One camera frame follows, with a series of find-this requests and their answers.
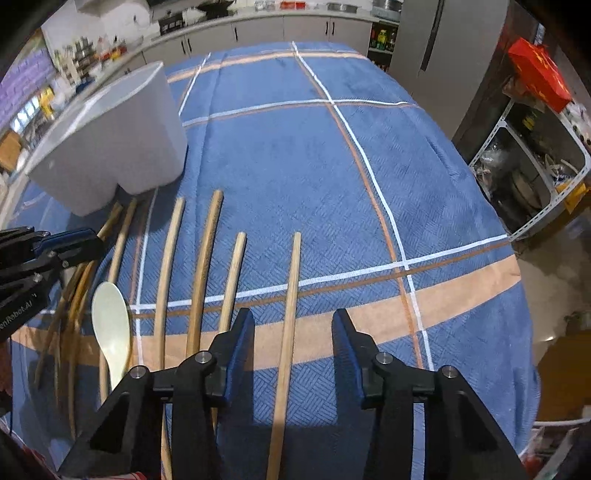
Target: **white plastic spoon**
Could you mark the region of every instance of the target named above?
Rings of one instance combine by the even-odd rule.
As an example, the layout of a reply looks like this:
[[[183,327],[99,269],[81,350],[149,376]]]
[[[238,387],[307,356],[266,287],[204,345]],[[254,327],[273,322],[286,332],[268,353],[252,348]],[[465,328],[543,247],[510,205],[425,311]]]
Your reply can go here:
[[[117,285],[105,281],[92,297],[92,326],[111,377],[111,390],[123,378],[129,359],[131,332],[123,295]]]

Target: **floor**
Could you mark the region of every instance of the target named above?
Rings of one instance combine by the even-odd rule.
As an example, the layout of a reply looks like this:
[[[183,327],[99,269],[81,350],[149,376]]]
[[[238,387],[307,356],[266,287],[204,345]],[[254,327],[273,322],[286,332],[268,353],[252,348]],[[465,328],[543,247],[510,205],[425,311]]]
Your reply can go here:
[[[591,209],[518,259],[534,325],[534,363],[564,333],[565,315],[591,308]]]

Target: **purple wall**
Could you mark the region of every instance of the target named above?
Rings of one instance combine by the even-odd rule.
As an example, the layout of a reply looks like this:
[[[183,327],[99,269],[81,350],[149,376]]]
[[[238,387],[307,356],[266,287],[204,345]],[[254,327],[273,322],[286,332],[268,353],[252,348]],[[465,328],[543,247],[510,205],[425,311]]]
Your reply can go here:
[[[0,83],[0,131],[14,118],[23,104],[56,72],[46,48],[32,52],[13,65]]]

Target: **blue gripper pad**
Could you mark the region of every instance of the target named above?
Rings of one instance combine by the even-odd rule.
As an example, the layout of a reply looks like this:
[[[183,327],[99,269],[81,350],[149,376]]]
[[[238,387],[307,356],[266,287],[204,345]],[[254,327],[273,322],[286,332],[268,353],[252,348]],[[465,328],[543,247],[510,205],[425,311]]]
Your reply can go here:
[[[374,339],[355,330],[347,310],[339,309],[332,321],[337,395],[354,399],[363,409],[372,408],[382,395],[382,379],[372,367],[378,353]]]
[[[245,371],[252,371],[255,321],[249,309],[240,309],[232,328],[214,338],[209,351],[217,358],[217,372],[206,378],[206,391],[228,406]]]
[[[240,335],[236,342],[234,354],[228,364],[226,391],[224,398],[228,403],[232,401],[235,391],[245,371],[252,371],[252,357],[255,343],[255,319],[249,309],[240,309],[232,329],[238,328]]]
[[[96,236],[96,232],[91,228],[79,228],[67,232],[56,233],[42,239],[34,248],[36,257],[43,252],[58,250],[60,247],[84,240],[85,238]]]

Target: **kitchen counter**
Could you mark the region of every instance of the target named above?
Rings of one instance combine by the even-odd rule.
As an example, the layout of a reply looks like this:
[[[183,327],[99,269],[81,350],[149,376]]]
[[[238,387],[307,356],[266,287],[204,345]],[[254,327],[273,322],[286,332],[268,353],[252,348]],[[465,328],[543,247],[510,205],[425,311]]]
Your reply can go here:
[[[311,9],[304,9],[304,10],[260,10],[256,11],[254,7],[242,7],[236,9],[228,9],[229,11],[235,11],[234,15],[229,15],[227,17],[222,18],[215,18],[213,20],[207,20],[205,22],[200,22],[194,25],[189,25],[188,27],[182,28],[175,32],[163,35],[163,36],[156,36],[149,40],[148,42],[144,42],[142,44],[141,49],[146,48],[149,46],[154,46],[163,41],[172,40],[177,37],[181,37],[182,35],[192,33],[198,30],[204,30],[206,28],[214,27],[216,25],[224,25],[231,22],[239,22],[242,20],[252,20],[254,18],[265,18],[265,17],[298,17],[298,16],[311,16],[311,17],[338,17],[338,18],[350,18],[352,20],[361,20],[365,22],[380,22],[388,25],[397,25],[397,22],[392,22],[390,20],[385,20],[383,18],[378,18],[372,15],[368,10],[363,10],[359,8],[357,13],[349,14],[345,12],[337,12],[328,10],[326,5],[321,5],[319,8],[311,8]]]
[[[216,18],[213,20],[207,20],[204,22],[196,23],[193,25],[189,25],[188,27],[182,28],[177,30],[173,33],[169,33],[166,35],[157,35],[152,38],[145,38],[144,42],[135,50],[127,52],[122,57],[115,60],[112,64],[110,64],[107,68],[103,70],[102,75],[95,80],[95,82],[88,86],[85,90],[83,90],[80,94],[78,94],[73,100],[72,104],[78,103],[80,101],[85,100],[90,95],[95,93],[102,85],[104,85],[116,72],[120,69],[124,68],[138,53],[142,52],[143,50],[156,46],[158,44],[167,42],[169,40],[173,40],[175,38],[179,38],[182,35],[189,34],[198,30],[206,30],[210,27],[215,27],[217,25],[224,25],[231,22],[239,22],[243,20],[251,20],[254,18],[265,18],[265,17],[297,17],[297,16],[311,16],[311,17],[335,17],[335,18],[350,18],[352,20],[361,20],[366,22],[380,22],[387,25],[397,25],[397,22],[391,22],[390,20],[385,20],[383,18],[378,18],[373,16],[368,10],[364,10],[359,8],[357,13],[350,14],[345,12],[336,12],[331,11],[326,8],[325,5],[320,5],[319,8],[311,8],[311,9],[304,9],[304,10],[261,10],[256,11],[254,7],[242,7],[242,8],[235,8],[229,9],[230,11],[235,11],[234,15],[229,15],[227,17]]]

